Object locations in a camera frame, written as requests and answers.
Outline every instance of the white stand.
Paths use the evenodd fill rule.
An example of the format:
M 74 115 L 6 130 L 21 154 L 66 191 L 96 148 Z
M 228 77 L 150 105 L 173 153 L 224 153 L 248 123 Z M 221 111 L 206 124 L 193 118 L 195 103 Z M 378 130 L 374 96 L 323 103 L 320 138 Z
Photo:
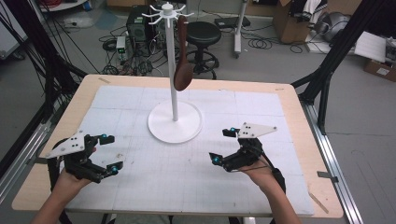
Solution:
M 172 102 L 164 102 L 154 107 L 148 116 L 148 128 L 155 137 L 166 143 L 187 142 L 194 138 L 202 129 L 201 112 L 192 104 L 185 102 L 179 102 L 180 104 L 178 104 L 177 91 L 174 85 L 176 63 L 174 31 L 172 25 L 173 19 L 181 15 L 178 12 L 183 10 L 184 7 L 173 10 L 173 6 L 166 3 L 163 5 L 163 10 L 151 7 L 153 10 L 159 11 L 160 13 L 154 15 L 142 14 L 146 17 L 160 16 L 158 20 L 150 22 L 149 24 L 151 25 L 156 24 L 161 19 L 165 20 L 166 49 L 168 54 L 168 71 Z

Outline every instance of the black pole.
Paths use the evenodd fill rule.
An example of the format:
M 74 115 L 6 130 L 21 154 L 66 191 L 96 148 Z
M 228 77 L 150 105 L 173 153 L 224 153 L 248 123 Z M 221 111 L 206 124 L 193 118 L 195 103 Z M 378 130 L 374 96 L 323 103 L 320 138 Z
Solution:
M 347 56 L 364 29 L 370 24 L 373 18 L 375 18 L 386 1 L 387 0 L 362 0 L 350 21 L 347 23 L 344 31 L 334 41 L 332 49 L 327 54 L 318 70 L 307 77 L 303 77 L 291 83 L 294 88 L 308 83 L 305 90 L 299 94 L 300 100 L 308 105 L 312 105 L 315 102 L 315 98 L 321 92 L 318 126 L 322 134 L 326 134 L 325 117 L 332 74 L 340 65 L 341 61 Z
M 70 75 L 67 66 L 62 63 L 57 49 L 53 46 L 50 37 L 47 35 L 29 1 L 4 0 L 4 2 L 35 46 L 35 50 L 48 62 L 47 66 L 50 67 L 48 69 L 50 73 L 47 74 L 47 77 L 55 77 L 61 86 L 62 92 L 72 93 L 76 91 L 78 85 Z

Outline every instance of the metal rail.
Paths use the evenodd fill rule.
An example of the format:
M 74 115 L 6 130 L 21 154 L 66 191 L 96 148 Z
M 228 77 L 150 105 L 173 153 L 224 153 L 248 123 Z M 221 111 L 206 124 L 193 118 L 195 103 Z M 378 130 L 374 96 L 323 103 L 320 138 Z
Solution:
M 349 223 L 363 223 L 361 219 L 361 214 L 359 213 L 358 207 L 353 200 L 352 194 L 349 191 L 347 182 L 338 164 L 337 158 L 334 155 L 332 146 L 330 144 L 327 135 L 322 134 L 318 126 L 318 112 L 313 105 L 307 105 L 302 103 L 302 108 L 305 112 L 305 116 L 311 126 L 313 135 L 317 140 L 317 144 L 322 155 L 322 158 L 327 166 L 329 173 L 333 177 L 337 177 L 336 182 L 333 182 L 334 188 L 338 194 L 338 198 L 343 205 L 344 212 L 346 214 Z
M 27 166 L 27 162 L 32 159 L 35 152 L 39 150 L 49 131 L 50 121 L 47 121 L 47 123 L 44 124 L 39 124 L 26 145 L 21 150 L 21 153 L 9 166 L 6 173 L 0 180 L 0 204 L 7 197 L 9 191 L 20 177 L 24 168 Z

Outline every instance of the human arm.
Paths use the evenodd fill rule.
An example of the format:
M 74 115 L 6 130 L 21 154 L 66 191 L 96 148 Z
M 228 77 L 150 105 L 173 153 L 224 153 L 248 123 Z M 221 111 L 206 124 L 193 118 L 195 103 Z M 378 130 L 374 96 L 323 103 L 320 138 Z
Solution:
M 89 183 L 91 183 L 90 180 L 77 179 L 63 169 L 51 195 L 35 215 L 31 224 L 57 223 L 64 207 Z
M 256 161 L 251 166 L 242 167 L 240 170 L 247 174 L 267 196 L 276 224 L 301 223 L 288 197 L 276 182 L 271 169 L 269 167 L 260 168 L 266 165 L 262 161 L 265 161 L 264 157 L 261 157 L 260 161 Z

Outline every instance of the vertical pole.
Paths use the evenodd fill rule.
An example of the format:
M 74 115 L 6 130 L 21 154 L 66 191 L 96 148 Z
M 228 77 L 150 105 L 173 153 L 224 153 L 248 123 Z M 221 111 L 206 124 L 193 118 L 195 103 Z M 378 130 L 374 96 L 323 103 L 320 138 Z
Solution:
M 247 9 L 248 0 L 242 0 L 241 11 L 239 12 L 238 26 L 236 27 L 236 34 L 241 35 L 242 22 L 244 21 L 245 11 Z
M 165 32 L 166 32 L 166 49 L 167 49 L 167 54 L 168 54 L 168 65 L 169 65 L 169 68 L 168 68 L 169 81 L 171 82 L 173 121 L 178 121 L 177 91 L 175 89 L 175 84 L 174 84 L 176 63 L 175 63 L 175 42 L 174 42 L 173 18 L 164 18 L 164 20 L 165 20 Z

